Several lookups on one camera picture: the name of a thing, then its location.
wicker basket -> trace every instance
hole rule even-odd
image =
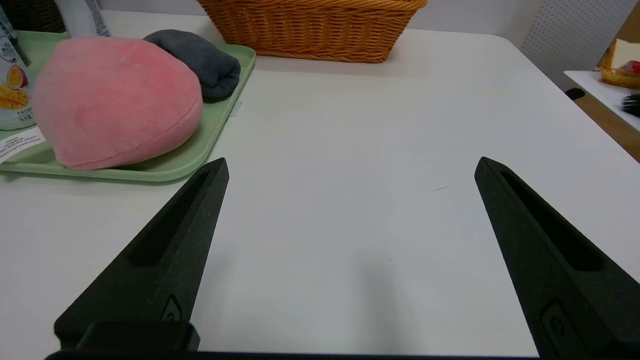
[[[381,63],[426,0],[198,0],[229,44],[258,54]]]

green tray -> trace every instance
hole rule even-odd
[[[18,31],[17,33],[20,46],[31,59],[31,65],[28,67],[30,81],[40,73],[56,44],[68,38],[66,34],[57,33],[34,31]],[[207,161],[211,149],[255,64],[255,51],[249,47],[227,44],[217,46],[218,49],[240,61],[242,66],[240,83],[228,99],[214,104],[204,104],[202,121],[200,121],[195,133],[186,143],[174,151],[124,167],[74,170],[60,165],[56,161],[51,145],[44,142],[25,149],[0,164],[0,171],[133,181],[170,181],[189,175]],[[0,140],[23,130],[25,129],[0,131]]]

white tabletop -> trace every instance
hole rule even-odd
[[[105,12],[115,35],[206,18]],[[408,30],[382,64],[259,57],[210,159],[230,181],[201,350],[536,354],[474,182],[510,166],[640,279],[640,167],[507,40]],[[182,182],[0,176],[0,358],[52,325]]]
[[[636,131],[640,131],[640,118],[621,110],[622,100],[630,94],[638,93],[638,90],[603,83],[598,71],[565,71],[564,73]]]

dark wicker basket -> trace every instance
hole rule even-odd
[[[0,6],[16,30],[65,31],[65,23],[53,0],[0,0]]]

white pegboard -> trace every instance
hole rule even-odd
[[[522,52],[559,88],[563,72],[593,70],[638,0],[544,0]]]

